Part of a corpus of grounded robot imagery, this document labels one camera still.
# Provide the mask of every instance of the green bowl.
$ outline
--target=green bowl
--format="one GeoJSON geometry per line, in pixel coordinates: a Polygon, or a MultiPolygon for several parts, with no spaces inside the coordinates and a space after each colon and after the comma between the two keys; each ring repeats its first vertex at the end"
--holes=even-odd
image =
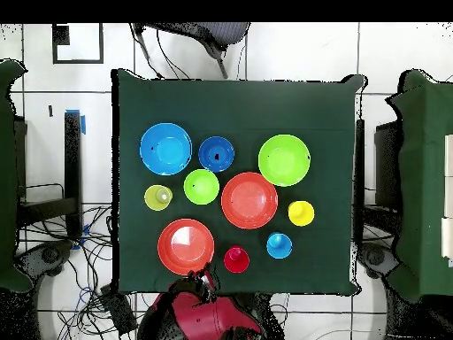
{"type": "Polygon", "coordinates": [[[196,205],[212,202],[220,190],[217,176],[207,169],[196,169],[184,180],[184,193],[188,200],[196,205]]]}
{"type": "Polygon", "coordinates": [[[310,153],[299,138],[275,135],[258,154],[259,172],[273,185],[288,187],[300,182],[310,168],[310,153]]]}

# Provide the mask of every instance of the blue tape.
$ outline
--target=blue tape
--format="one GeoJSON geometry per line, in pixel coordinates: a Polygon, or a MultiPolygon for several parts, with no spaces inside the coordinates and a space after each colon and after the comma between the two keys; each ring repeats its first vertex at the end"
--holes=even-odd
{"type": "MultiPolygon", "coordinates": [[[[89,235],[89,224],[85,224],[85,226],[83,226],[82,234],[85,235],[85,236],[89,235]]],[[[86,241],[87,241],[86,238],[81,238],[81,239],[79,239],[79,244],[80,244],[80,245],[83,245],[86,241]]],[[[73,248],[72,248],[72,250],[73,250],[73,251],[77,251],[77,250],[79,250],[80,248],[81,248],[81,247],[80,247],[79,245],[74,245],[73,248]]]]}
{"type": "Polygon", "coordinates": [[[81,116],[81,132],[85,135],[85,115],[81,116]]]}

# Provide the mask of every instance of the bowl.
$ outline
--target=bowl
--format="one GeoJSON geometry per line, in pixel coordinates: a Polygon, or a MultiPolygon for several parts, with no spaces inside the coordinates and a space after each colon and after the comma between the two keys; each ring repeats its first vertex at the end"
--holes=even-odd
{"type": "Polygon", "coordinates": [[[196,169],[184,180],[184,193],[188,200],[196,205],[212,202],[220,190],[217,176],[207,169],[196,169]]]}
{"type": "Polygon", "coordinates": [[[245,172],[226,184],[221,204],[226,218],[236,227],[260,228],[277,211],[277,191],[261,174],[245,172]]]}
{"type": "Polygon", "coordinates": [[[299,138],[276,135],[269,138],[258,154],[258,167],[267,181],[280,187],[300,182],[310,168],[310,153],[299,138]]]}
{"type": "Polygon", "coordinates": [[[160,234],[157,253],[163,265],[178,275],[199,271],[214,255],[210,230],[197,220],[173,221],[160,234]]]}
{"type": "Polygon", "coordinates": [[[198,158],[204,168],[212,172],[222,172],[233,163],[234,148],[226,138],[210,137],[201,144],[198,158]]]}
{"type": "Polygon", "coordinates": [[[143,164],[155,174],[177,174],[192,158],[192,142],[182,127],[173,123],[160,123],[143,134],[140,157],[143,164]]]}

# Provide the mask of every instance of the dark blue bowl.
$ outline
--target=dark blue bowl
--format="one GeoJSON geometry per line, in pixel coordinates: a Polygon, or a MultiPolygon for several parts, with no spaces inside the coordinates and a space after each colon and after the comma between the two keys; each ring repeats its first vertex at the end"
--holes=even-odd
{"type": "Polygon", "coordinates": [[[210,137],[201,144],[198,158],[204,168],[212,172],[222,172],[233,163],[234,148],[224,137],[210,137]]]}

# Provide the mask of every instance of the plastic cup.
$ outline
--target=plastic cup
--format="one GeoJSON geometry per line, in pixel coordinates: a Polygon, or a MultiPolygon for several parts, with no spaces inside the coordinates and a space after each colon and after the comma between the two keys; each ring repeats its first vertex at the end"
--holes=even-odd
{"type": "Polygon", "coordinates": [[[172,198],[172,191],[163,185],[151,185],[145,191],[145,204],[154,211],[164,210],[172,198]]]}
{"type": "Polygon", "coordinates": [[[226,252],[223,263],[230,273],[243,273],[250,263],[249,254],[241,246],[232,246],[226,252]]]}
{"type": "Polygon", "coordinates": [[[310,224],[315,217],[313,206],[306,201],[295,201],[288,207],[288,217],[296,226],[303,227],[310,224]]]}
{"type": "Polygon", "coordinates": [[[293,250],[293,243],[288,236],[280,232],[273,232],[267,239],[267,252],[275,259],[284,259],[293,250]]]}

